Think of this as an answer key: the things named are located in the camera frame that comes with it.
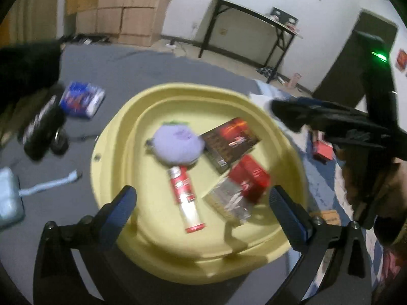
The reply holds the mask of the person's right hand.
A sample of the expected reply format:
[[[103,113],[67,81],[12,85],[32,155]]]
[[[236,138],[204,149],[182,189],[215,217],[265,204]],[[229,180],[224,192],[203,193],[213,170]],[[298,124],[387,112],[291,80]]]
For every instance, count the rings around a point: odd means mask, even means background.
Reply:
[[[356,185],[355,169],[351,160],[353,159],[345,151],[341,152],[344,161],[342,175],[346,189],[346,200],[353,207],[358,204],[359,193]],[[382,218],[398,218],[406,212],[406,161],[395,158],[392,168],[385,172],[385,181],[376,197],[375,215]]]

